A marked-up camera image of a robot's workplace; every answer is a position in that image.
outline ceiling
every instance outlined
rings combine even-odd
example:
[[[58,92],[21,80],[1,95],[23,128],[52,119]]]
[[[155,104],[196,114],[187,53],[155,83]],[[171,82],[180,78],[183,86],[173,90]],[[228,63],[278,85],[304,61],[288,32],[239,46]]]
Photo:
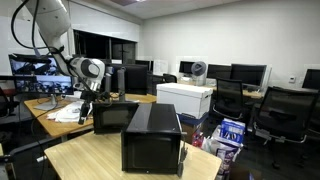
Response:
[[[112,8],[134,15],[141,19],[149,19],[169,14],[181,13],[210,6],[232,3],[240,0],[96,0]]]

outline table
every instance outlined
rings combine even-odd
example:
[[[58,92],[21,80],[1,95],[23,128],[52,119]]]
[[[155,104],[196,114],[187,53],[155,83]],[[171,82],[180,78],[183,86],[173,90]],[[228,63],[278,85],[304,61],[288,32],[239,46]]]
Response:
[[[186,144],[188,155],[181,179],[214,180],[221,159]],[[79,179],[171,180],[177,175],[135,174],[121,170],[120,134],[95,135],[92,132],[45,150],[45,154],[59,177]]]
[[[132,100],[139,100],[140,103],[153,103],[156,102],[157,98],[153,95],[135,95],[135,94],[126,94],[126,98],[132,99]],[[37,117],[40,124],[44,127],[44,129],[49,133],[49,135],[52,138],[58,138],[61,137],[62,141],[66,141],[66,135],[70,134],[71,132],[82,130],[84,128],[92,127],[93,119],[89,118],[87,121],[84,122],[83,125],[79,125],[76,122],[70,122],[70,123],[58,123],[55,121],[47,120],[47,113],[43,110],[34,109],[33,107],[37,106],[39,103],[43,103],[48,101],[48,98],[42,98],[42,99],[34,99],[25,101],[24,104],[27,106],[27,108],[30,110],[33,116]],[[70,104],[70,101],[66,100],[59,100],[59,104],[61,105],[68,105]],[[61,108],[54,109],[48,113],[52,113],[55,111],[60,110]]]
[[[194,85],[195,82],[194,81],[182,81],[182,80],[178,80],[179,84],[187,84],[187,85]],[[204,85],[202,87],[206,87],[206,88],[211,88],[213,89],[213,91],[217,91],[217,87],[216,86],[208,86],[208,85]],[[248,92],[248,90],[243,90],[242,91],[243,96],[247,96],[253,99],[261,99],[262,98],[262,93],[260,92]]]

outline white box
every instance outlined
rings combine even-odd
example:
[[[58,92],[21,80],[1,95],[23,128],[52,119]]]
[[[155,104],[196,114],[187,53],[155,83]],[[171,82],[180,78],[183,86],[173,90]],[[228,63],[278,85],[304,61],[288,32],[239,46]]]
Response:
[[[174,104],[177,113],[186,113],[196,119],[209,111],[211,94],[211,88],[177,83],[157,85],[157,103]]]

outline robotic arm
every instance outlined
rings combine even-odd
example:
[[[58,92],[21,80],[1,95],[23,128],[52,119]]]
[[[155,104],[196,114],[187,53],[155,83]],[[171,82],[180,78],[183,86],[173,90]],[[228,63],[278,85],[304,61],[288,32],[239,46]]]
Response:
[[[34,16],[37,0],[25,5]],[[82,78],[92,91],[96,91],[105,74],[105,64],[98,59],[65,59],[60,37],[71,27],[69,15],[61,0],[39,0],[36,22],[42,39],[57,62],[59,71],[67,76]]]

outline air vent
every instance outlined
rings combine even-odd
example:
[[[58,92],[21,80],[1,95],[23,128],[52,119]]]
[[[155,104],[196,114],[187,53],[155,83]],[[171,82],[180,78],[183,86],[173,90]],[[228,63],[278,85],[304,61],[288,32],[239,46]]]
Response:
[[[127,6],[137,2],[137,0],[111,0],[111,1],[121,6]]]

